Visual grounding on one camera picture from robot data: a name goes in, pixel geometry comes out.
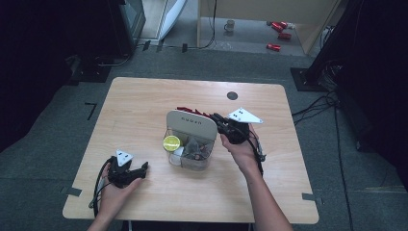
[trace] black tape mark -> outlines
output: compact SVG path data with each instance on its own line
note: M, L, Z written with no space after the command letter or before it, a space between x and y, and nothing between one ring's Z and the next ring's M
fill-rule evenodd
M145 43L144 43L144 46L143 46L143 51L145 51L145 50L149 49L149 46L150 46L150 41L151 41L151 40L149 40L149 41L147 41L147 42L145 42Z
M163 49L163 43L165 43L165 40L162 39L159 41L159 44L157 45L156 53L162 51Z
M93 105L92 110L90 111L90 114L89 114L88 119L87 119L87 120L90 120L90 118L91 118L92 115L93 115L93 112L95 112L96 105L98 105L98 104L97 104L97 103L87 103L87 102L86 102L85 105Z
M186 53L188 49L188 46L186 43L183 43L183 49L181 50L182 53Z

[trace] red item on shelf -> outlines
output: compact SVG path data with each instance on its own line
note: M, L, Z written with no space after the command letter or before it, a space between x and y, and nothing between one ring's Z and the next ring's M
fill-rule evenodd
M268 43L267 44L267 49L279 52L280 51L280 45Z
M283 31L283 27L279 24L279 22L272 22L271 27L272 27L275 31L277 31L277 32L279 32L279 33L281 33L281 32Z
M279 33L278 38L279 39L286 39L289 40L291 39L292 35L289 33Z
M286 23L286 22L278 22L278 23L283 29L288 28L288 23Z

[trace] white triangular marker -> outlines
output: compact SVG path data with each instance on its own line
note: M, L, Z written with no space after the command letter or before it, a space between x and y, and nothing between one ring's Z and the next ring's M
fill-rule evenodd
M117 150L116 151L116 157L117 157L117 164L122 167L124 166L126 163L128 163L130 160L132 160L133 155L126 153L124 151L121 150Z
M231 113L228 117L231 119L234 119L237 122L263 123L263 121L260 118L251 114L249 111L245 110L244 108L237 109L235 112Z

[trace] red object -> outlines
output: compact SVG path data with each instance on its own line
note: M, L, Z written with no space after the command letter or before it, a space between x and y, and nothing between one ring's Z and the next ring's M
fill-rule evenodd
M283 27L279 24L279 22L272 22L271 27L279 33L283 31Z
M289 40L291 39L292 35L289 33L279 33L278 38L279 39L286 39Z
M280 45L268 43L267 49L279 52L280 51Z
M278 23L283 29L288 28L288 23L286 23L286 22L278 22Z
M190 109L190 108L177 107L177 110L178 110L178 111L183 111L183 112L186 112L186 113L196 114L196 115L199 115L199 116L210 117L210 115L208 115L208 114L206 114L206 113L200 113L200 112L198 112L198 110L196 110L196 109L195 109L195 111L193 111L193 110Z

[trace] wooden table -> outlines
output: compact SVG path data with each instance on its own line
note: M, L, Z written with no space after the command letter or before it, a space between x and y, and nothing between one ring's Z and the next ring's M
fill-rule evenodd
M198 46L201 37L201 17L213 17L215 2L216 0L198 2ZM341 2L342 0L218 0L216 17L294 23L303 51L309 54L325 26L337 13Z
M230 100L234 91L238 99ZM96 122L73 188L66 218L93 218L88 208L103 163L117 149L135 155L131 169L149 162L147 177L118 219L202 222L253 222L245 180L217 137L209 167L193 171L169 163L162 147L166 114L188 107L208 114L243 107L261 118L254 124L267 154L264 178L291 223L316 223L312 193L285 90L279 85L166 79L115 78Z

